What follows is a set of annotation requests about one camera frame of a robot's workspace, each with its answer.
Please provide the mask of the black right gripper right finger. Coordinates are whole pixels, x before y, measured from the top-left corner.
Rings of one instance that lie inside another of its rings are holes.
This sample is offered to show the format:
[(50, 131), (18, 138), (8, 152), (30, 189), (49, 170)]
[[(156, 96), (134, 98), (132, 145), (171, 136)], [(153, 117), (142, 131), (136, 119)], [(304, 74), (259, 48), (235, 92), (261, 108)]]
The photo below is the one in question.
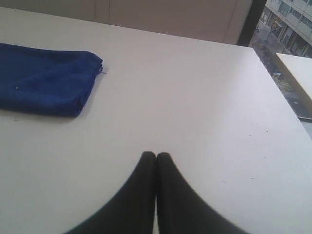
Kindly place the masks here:
[(160, 234), (244, 234), (187, 183), (169, 153), (156, 157), (156, 204)]

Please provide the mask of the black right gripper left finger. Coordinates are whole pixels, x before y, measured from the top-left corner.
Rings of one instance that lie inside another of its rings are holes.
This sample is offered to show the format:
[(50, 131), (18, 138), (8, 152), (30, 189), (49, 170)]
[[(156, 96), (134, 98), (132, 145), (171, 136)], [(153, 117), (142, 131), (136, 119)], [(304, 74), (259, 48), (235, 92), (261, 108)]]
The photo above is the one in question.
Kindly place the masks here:
[(143, 152), (120, 190), (69, 234), (151, 234), (156, 201), (156, 155)]

